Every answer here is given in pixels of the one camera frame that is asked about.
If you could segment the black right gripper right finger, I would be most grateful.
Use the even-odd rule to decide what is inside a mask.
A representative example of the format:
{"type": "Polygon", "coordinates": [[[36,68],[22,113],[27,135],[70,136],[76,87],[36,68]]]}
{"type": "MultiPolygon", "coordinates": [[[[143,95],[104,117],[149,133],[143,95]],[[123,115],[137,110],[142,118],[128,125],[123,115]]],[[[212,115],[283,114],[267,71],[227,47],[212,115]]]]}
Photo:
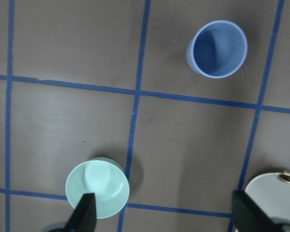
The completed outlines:
{"type": "Polygon", "coordinates": [[[244,192],[232,193],[232,221],[239,232],[279,232],[261,208],[244,192]]]}

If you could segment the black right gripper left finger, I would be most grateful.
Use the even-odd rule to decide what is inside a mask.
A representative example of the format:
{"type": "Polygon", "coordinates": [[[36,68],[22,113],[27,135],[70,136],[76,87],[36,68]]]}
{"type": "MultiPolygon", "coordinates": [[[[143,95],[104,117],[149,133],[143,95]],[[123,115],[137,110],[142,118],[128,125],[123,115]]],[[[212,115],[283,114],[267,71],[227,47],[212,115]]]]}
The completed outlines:
{"type": "Polygon", "coordinates": [[[94,232],[97,225],[96,199],[94,193],[86,193],[65,225],[64,232],[94,232]]]}

